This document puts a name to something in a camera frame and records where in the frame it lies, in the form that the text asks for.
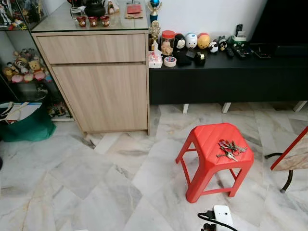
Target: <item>red plastic stool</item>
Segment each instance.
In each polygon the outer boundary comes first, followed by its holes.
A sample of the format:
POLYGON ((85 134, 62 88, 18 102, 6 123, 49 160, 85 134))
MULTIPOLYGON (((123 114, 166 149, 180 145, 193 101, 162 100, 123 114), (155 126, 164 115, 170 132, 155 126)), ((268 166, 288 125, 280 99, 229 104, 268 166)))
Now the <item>red plastic stool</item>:
POLYGON ((176 163, 181 161, 185 177, 188 184, 186 199, 190 203, 195 203, 201 195, 211 193, 230 192, 229 196, 235 196, 249 169, 254 163, 254 153, 242 137, 236 126, 232 124, 213 124, 197 126, 191 130, 186 139, 177 159, 176 163), (238 162, 229 159, 226 156, 217 157, 218 154, 224 154, 218 145, 219 140, 235 141, 239 147, 246 147, 247 151, 236 156, 238 162), (189 179, 188 171, 183 160, 185 152, 197 151, 199 156, 199 167, 192 181, 189 179), (240 172, 236 176, 233 168, 240 168, 240 172), (222 188, 204 191, 213 175, 221 170, 229 169, 234 177, 234 185, 232 188, 222 188))

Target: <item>black metal leg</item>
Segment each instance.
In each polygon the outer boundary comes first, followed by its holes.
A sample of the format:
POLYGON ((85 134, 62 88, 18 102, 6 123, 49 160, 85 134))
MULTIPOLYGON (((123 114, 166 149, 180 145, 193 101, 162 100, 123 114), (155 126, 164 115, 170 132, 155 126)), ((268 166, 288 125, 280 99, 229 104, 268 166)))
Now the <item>black metal leg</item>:
POLYGON ((287 188, 290 186, 291 181, 292 181, 292 177, 293 177, 293 170, 289 170, 288 180, 287 180, 286 184, 284 185, 284 187, 282 189, 280 189, 281 193, 285 193, 287 188))
POLYGON ((269 154, 269 155, 265 155, 264 158, 268 159, 268 158, 271 158, 271 157, 277 156, 277 155, 282 155, 282 153, 272 153, 272 154, 269 154))

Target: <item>power cord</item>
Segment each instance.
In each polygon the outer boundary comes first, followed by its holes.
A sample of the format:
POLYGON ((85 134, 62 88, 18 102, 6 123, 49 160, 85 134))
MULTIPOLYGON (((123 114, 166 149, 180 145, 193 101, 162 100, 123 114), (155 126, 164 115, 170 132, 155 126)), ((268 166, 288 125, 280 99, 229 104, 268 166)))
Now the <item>power cord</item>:
POLYGON ((225 224, 225 223, 221 223, 221 222, 219 222, 219 221, 210 219, 209 217, 215 218, 215 215, 214 215, 214 217, 213 217, 213 214, 214 214, 214 212, 211 211, 211 210, 209 210, 209 211, 207 211, 206 213, 198 213, 198 217, 201 218, 201 219, 203 219, 203 220, 207 220, 207 221, 216 223, 216 224, 218 224, 218 225, 227 227, 227 228, 229 228, 229 229, 231 229, 231 230, 233 230, 233 231, 237 231, 235 228, 231 227, 230 225, 227 225, 227 224, 225 224))

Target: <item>marble floor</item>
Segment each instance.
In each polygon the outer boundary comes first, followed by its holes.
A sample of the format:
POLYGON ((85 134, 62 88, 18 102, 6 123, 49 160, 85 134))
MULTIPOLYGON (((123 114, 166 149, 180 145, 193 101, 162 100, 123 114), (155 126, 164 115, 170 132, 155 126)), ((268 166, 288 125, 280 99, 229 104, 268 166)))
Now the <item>marble floor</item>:
MULTIPOLYGON (((238 231, 308 230, 308 170, 296 170, 286 194, 279 189, 287 172, 272 172, 276 157, 308 125, 308 106, 294 103, 151 106, 151 135, 119 132, 81 142, 74 122, 57 123, 41 142, 0 142, 1 231, 199 231, 197 213, 228 205, 238 231), (186 180, 175 158, 190 130, 198 125, 236 125, 255 153, 255 162, 233 198, 226 193, 185 199, 186 180)), ((192 176, 196 153, 184 156, 192 176)), ((217 173, 208 189, 228 187, 227 171, 217 173)))

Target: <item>cabinet drawer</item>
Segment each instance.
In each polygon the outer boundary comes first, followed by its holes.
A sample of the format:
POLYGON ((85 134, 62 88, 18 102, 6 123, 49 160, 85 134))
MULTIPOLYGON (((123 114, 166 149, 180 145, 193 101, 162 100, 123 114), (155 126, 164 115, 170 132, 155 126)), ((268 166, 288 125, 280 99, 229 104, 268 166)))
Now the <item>cabinet drawer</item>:
POLYGON ((57 65, 53 71, 82 131, 147 129, 146 65, 57 65))
POLYGON ((38 40, 50 64, 145 61, 143 34, 46 36, 38 40))

